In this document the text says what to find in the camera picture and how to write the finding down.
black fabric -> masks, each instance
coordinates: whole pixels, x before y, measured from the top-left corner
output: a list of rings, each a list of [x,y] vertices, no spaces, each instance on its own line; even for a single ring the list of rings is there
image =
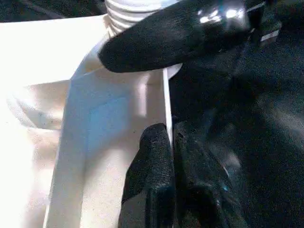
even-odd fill
[[[0,0],[0,22],[19,22],[106,13],[104,0]]]
[[[172,227],[173,156],[164,124],[152,125],[143,132],[139,151],[126,174],[123,193],[120,227]]]
[[[303,25],[295,20],[282,28],[276,43],[259,50],[248,47],[238,66],[222,59],[236,63],[241,47],[223,53],[225,57],[187,62],[170,81],[177,123],[175,164],[188,162],[198,173],[196,183],[211,181],[213,186],[219,186],[219,178],[225,176],[219,172],[222,167],[249,227],[304,227],[303,41]],[[179,142],[187,147],[180,149]],[[188,155],[191,152],[198,164]],[[221,166],[202,171],[208,168],[203,161],[212,164],[208,156],[214,156]],[[200,170],[192,167],[200,164]],[[186,173],[183,169],[175,166],[177,174]],[[210,178],[211,171],[218,171],[218,176]],[[184,183],[190,182],[191,175],[184,176]],[[178,196],[185,186],[177,182]],[[202,196],[210,192],[209,204],[219,188],[200,188]],[[202,218],[186,210],[189,205],[181,210],[183,204],[179,201],[183,227],[215,227],[204,226]],[[208,213],[209,218],[220,214],[216,210]]]

white plastic part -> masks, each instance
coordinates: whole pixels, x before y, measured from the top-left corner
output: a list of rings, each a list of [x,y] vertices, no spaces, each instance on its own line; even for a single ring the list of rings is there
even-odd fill
[[[144,129],[164,123],[172,142],[167,69],[83,74],[108,38],[71,79],[44,228],[117,228],[126,171]]]
[[[111,37],[130,28],[145,17],[179,0],[105,0]],[[168,67],[168,78],[172,78],[182,64]]]

white tray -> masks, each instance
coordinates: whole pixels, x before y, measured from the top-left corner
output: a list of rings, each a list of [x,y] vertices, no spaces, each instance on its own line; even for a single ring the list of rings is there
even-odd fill
[[[94,62],[97,49],[86,59]],[[46,228],[117,227],[125,174],[142,132],[165,123],[172,140],[168,69],[83,74],[89,65],[84,60],[71,79]]]

